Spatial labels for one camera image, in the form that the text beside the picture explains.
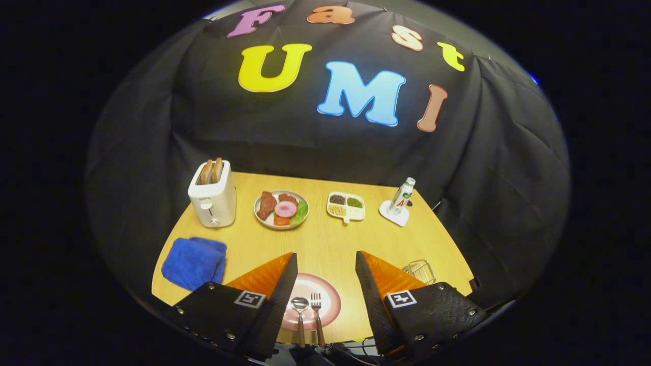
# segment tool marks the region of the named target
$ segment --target pink ham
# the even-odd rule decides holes
[[[282,218],[291,218],[292,216],[296,215],[296,210],[298,207],[290,201],[280,201],[274,208],[274,211],[276,212],[276,216],[280,216]]]

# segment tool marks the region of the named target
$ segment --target beans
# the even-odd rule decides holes
[[[343,196],[332,195],[330,197],[330,203],[344,204],[345,202],[346,202],[346,199]]]
[[[354,199],[353,197],[349,197],[348,198],[348,206],[362,208],[362,202],[359,202],[359,200]]]
[[[345,216],[346,215],[346,207],[343,207],[343,206],[335,206],[333,204],[329,204],[327,206],[327,211],[330,212],[333,215],[336,215],[336,216]]]

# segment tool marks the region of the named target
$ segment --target blue cloth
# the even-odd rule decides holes
[[[226,244],[204,238],[178,238],[161,272],[171,283],[194,291],[205,282],[221,283],[226,265]]]

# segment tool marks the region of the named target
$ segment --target tomato slice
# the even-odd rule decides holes
[[[273,224],[276,226],[287,226],[289,225],[289,218],[282,218],[280,216],[275,216],[273,218]]]

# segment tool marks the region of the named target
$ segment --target water bottle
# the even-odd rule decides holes
[[[396,195],[393,196],[391,204],[387,209],[390,214],[398,215],[402,212],[402,208],[407,205],[407,202],[409,202],[411,192],[413,192],[414,184],[416,184],[416,180],[414,178],[407,178],[407,180],[402,184],[402,186],[396,192]]]

